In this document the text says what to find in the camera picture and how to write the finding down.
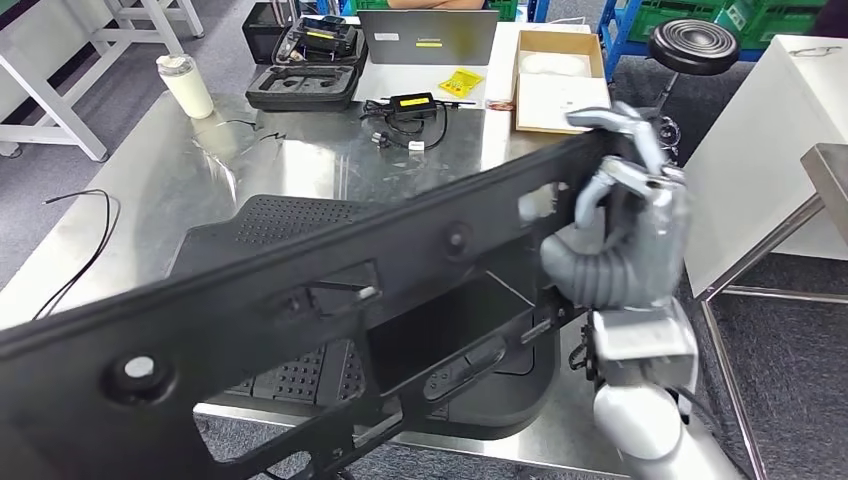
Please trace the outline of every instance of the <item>person's arm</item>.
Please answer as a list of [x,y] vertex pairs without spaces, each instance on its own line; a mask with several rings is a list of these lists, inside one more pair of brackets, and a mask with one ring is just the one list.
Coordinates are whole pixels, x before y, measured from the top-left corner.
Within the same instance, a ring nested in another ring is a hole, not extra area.
[[389,8],[435,8],[445,0],[389,0]]
[[456,10],[479,10],[483,8],[483,0],[448,0],[434,8],[451,8]]

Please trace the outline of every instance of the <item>round stool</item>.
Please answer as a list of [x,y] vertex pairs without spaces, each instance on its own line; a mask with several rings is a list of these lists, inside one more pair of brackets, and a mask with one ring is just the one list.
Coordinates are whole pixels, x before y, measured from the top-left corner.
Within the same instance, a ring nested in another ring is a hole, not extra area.
[[648,51],[654,60],[673,70],[674,75],[660,92],[654,106],[642,110],[648,118],[660,120],[660,142],[676,157],[680,129],[674,120],[660,112],[672,87],[681,73],[707,76],[726,72],[739,60],[739,42],[721,25],[692,18],[675,18],[654,27],[648,40]]

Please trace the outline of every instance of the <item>charger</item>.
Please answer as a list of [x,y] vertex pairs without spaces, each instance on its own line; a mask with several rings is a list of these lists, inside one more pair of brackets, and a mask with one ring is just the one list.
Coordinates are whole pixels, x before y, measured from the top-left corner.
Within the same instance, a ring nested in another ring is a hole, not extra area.
[[418,120],[436,116],[436,101],[433,94],[413,93],[389,97],[392,116],[398,120]]
[[[371,141],[378,148],[400,147],[410,151],[424,151],[435,148],[445,138],[448,129],[448,103],[434,100],[433,95],[426,93],[413,93],[408,95],[395,95],[388,99],[388,103],[380,103],[375,100],[367,100],[362,107],[362,115],[360,119],[368,117],[383,117],[386,125],[391,131],[403,136],[417,136],[424,131],[424,123],[427,118],[436,118],[438,107],[441,105],[444,110],[444,120],[442,124],[442,133],[430,145],[427,145],[420,139],[404,139],[396,140],[387,131],[378,131],[371,135]],[[459,105],[451,102],[452,108],[458,108]],[[396,122],[417,122],[417,128],[414,130],[401,128]]]

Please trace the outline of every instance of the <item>white bottle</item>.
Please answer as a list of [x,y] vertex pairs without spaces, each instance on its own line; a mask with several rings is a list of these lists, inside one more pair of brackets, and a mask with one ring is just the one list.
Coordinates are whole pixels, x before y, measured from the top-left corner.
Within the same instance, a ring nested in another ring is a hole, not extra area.
[[163,55],[156,59],[159,76],[191,118],[206,118],[212,114],[212,97],[200,77],[194,59],[188,55]]

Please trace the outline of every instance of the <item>mounting hole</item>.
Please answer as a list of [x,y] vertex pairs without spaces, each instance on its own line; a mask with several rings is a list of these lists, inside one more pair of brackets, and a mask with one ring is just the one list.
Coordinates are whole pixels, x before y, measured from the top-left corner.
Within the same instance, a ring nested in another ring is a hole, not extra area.
[[101,378],[103,392],[124,405],[157,402],[174,385],[174,368],[162,358],[150,354],[128,355],[106,368]]
[[156,363],[150,357],[135,357],[124,364],[124,373],[130,378],[144,378],[153,375],[155,366]]

